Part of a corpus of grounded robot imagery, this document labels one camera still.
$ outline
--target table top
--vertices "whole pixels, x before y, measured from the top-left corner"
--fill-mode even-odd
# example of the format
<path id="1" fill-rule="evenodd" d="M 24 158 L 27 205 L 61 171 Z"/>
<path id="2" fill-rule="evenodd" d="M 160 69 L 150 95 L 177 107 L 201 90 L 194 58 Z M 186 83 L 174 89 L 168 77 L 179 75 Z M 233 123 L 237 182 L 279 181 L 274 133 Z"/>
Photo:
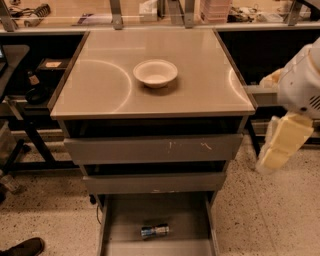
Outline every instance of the table top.
<path id="1" fill-rule="evenodd" d="M 161 89 L 137 81 L 134 67 L 163 59 L 178 77 Z M 254 113 L 209 28 L 91 31 L 52 111 L 53 119 L 240 116 Z"/>

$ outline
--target white container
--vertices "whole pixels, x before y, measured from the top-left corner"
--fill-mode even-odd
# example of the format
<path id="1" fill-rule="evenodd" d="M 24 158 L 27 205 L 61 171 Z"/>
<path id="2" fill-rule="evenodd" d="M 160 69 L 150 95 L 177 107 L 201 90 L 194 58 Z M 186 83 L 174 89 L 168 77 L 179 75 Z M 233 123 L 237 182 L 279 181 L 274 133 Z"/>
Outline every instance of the white container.
<path id="1" fill-rule="evenodd" d="M 175 79 L 177 67 L 165 60 L 147 60 L 139 63 L 133 70 L 134 76 L 150 88 L 161 88 Z"/>
<path id="2" fill-rule="evenodd" d="M 16 146 L 16 140 L 11 134 L 8 124 L 8 121 L 0 120 L 0 167 L 5 165 Z"/>

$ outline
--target bottom shelf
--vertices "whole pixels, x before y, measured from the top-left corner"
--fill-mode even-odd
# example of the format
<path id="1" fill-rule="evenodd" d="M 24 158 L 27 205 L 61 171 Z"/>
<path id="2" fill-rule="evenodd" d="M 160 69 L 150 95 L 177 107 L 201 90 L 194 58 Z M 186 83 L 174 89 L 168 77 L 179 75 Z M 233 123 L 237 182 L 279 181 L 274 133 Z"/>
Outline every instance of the bottom shelf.
<path id="1" fill-rule="evenodd" d="M 167 235 L 142 238 L 142 227 L 163 223 Z M 215 255 L 205 193 L 110 196 L 102 224 L 99 256 Z"/>

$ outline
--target black shoe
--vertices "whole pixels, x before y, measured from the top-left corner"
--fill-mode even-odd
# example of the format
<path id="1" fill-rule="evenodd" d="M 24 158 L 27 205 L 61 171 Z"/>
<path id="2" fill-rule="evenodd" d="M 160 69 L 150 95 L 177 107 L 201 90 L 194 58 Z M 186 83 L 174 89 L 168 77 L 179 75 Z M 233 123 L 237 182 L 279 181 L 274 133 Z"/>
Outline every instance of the black shoe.
<path id="1" fill-rule="evenodd" d="M 38 256 L 43 252 L 44 241 L 39 238 L 28 239 L 21 244 L 11 247 L 9 250 L 0 252 L 4 256 Z"/>

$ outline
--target bottle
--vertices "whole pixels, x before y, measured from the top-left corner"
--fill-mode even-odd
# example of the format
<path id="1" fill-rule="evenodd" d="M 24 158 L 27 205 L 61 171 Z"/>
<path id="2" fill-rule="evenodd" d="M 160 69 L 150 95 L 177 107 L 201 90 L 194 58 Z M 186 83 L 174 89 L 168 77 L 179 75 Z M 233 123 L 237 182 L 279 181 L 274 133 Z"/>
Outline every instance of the bottle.
<path id="1" fill-rule="evenodd" d="M 141 228 L 141 237 L 147 239 L 150 237 L 166 236 L 169 233 L 169 226 L 167 223 L 158 226 L 149 226 Z"/>

